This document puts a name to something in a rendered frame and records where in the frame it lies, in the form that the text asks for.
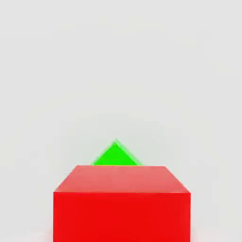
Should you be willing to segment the small red cube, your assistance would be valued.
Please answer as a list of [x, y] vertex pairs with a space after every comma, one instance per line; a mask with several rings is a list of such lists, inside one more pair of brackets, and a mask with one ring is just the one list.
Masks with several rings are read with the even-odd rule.
[[53, 242], [190, 242], [191, 194], [164, 166], [76, 166], [53, 194]]

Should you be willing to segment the small green cube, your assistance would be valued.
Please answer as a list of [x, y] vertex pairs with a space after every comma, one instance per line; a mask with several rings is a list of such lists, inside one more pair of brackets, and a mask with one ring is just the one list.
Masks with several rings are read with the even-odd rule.
[[143, 164], [118, 139], [115, 139], [91, 165], [142, 166]]

